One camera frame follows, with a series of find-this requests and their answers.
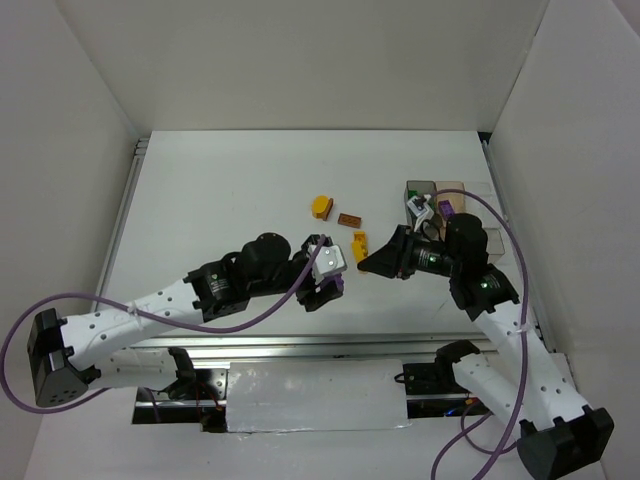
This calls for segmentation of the purple round lego brick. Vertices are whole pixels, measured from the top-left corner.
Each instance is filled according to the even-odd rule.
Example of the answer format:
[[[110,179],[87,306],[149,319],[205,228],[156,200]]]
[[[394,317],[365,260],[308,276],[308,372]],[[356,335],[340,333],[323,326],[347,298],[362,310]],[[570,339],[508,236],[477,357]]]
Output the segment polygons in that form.
[[[336,274],[330,278],[330,280],[336,285],[338,291],[344,291],[344,279],[341,274]]]

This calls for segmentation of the yellow rectangular lego brick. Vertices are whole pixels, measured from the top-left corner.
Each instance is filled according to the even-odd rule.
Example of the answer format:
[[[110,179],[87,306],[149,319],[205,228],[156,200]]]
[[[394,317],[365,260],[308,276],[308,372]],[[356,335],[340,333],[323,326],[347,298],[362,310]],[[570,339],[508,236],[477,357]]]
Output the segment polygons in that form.
[[[351,243],[351,249],[356,263],[360,263],[369,256],[366,242],[354,240]]]

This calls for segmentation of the purple butterfly lego brick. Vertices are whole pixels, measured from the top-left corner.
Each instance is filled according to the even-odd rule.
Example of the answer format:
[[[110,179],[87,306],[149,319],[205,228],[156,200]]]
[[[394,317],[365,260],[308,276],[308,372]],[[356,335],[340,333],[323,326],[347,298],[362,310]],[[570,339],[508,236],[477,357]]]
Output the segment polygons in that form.
[[[453,215],[456,214],[455,209],[449,200],[442,200],[438,202],[438,210],[443,220],[447,221]]]

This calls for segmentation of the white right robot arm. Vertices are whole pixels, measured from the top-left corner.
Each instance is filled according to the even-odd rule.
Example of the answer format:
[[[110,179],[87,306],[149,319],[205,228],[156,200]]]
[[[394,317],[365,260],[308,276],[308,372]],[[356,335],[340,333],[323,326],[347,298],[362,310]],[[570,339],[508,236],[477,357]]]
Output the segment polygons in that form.
[[[496,348],[515,379],[493,369],[468,341],[439,351],[446,374],[504,423],[533,478],[558,479],[601,459],[614,421],[606,409],[592,408],[558,369],[527,324],[527,294],[517,293],[489,262],[487,243],[478,217],[455,214],[441,241],[398,226],[389,242],[359,261],[358,268],[386,278],[425,272],[448,279],[456,306]]]

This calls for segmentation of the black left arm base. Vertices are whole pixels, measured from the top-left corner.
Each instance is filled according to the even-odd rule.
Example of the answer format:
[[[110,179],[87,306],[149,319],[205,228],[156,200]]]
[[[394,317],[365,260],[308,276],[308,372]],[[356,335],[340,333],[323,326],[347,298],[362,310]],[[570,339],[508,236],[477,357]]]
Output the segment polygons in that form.
[[[164,394],[170,400],[195,397],[196,392],[216,401],[226,399],[227,369],[197,368],[183,348],[137,350],[137,353],[150,354],[151,361],[144,367],[140,387]]]

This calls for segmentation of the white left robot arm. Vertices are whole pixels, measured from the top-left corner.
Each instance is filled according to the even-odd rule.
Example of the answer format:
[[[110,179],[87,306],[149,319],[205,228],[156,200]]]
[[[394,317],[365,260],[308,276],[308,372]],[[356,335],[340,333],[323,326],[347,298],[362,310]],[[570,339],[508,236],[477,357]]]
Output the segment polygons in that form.
[[[284,237],[264,233],[126,304],[104,300],[101,311],[66,317],[43,305],[27,342],[35,403],[60,407],[90,390],[134,384],[176,398],[196,380],[187,352],[134,351],[132,345],[174,328],[239,333],[289,299],[314,312],[343,295],[346,269],[341,248],[329,237],[312,235],[292,252]]]

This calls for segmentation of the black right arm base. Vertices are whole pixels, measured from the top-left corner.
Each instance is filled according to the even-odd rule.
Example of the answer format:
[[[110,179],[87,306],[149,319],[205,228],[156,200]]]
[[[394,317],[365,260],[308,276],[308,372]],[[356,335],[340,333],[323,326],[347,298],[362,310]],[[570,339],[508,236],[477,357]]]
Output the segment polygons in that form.
[[[458,385],[450,370],[433,363],[405,363],[402,371],[394,376],[394,381],[402,385],[409,396],[444,396],[472,394]]]

